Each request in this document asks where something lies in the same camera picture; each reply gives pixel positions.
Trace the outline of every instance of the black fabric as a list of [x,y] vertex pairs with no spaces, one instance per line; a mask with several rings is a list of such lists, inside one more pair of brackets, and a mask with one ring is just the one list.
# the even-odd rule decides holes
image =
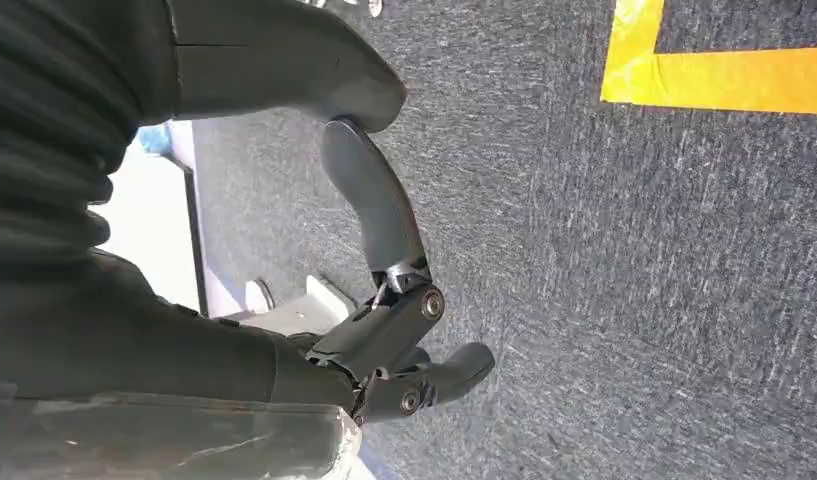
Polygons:
[[0,269],[103,243],[86,212],[138,125],[168,117],[170,20],[158,0],[0,0]]

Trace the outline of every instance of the white object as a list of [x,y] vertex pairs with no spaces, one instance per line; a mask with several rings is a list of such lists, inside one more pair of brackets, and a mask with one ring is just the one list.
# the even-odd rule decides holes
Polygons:
[[[322,335],[355,310],[355,303],[323,278],[308,275],[305,290],[306,295],[265,313],[241,320],[240,323],[282,335],[302,332]],[[248,293],[246,306],[252,310]]]

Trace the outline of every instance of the black prosthetic arm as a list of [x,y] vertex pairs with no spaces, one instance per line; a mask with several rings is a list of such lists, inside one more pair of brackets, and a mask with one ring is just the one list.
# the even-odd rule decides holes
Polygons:
[[[30,399],[325,403],[358,420],[466,393],[492,356],[469,346],[435,365],[418,353],[443,297],[365,133],[404,99],[369,45],[296,0],[0,0],[0,383]],[[275,106],[343,119],[326,128],[324,161],[359,213],[379,291],[310,351],[158,299],[136,267],[94,250],[108,226],[87,212],[109,199],[138,126]],[[353,184],[366,168],[375,191]]]

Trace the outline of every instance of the silver screw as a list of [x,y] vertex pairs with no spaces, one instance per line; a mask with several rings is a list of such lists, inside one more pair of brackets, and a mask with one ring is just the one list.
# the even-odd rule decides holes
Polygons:
[[408,390],[405,392],[405,395],[402,396],[402,403],[399,404],[399,407],[402,409],[402,413],[405,415],[411,415],[412,413],[417,411],[417,407],[420,406],[420,392],[416,390]]
[[444,301],[439,290],[429,290],[423,298],[423,316],[435,321],[443,315]]

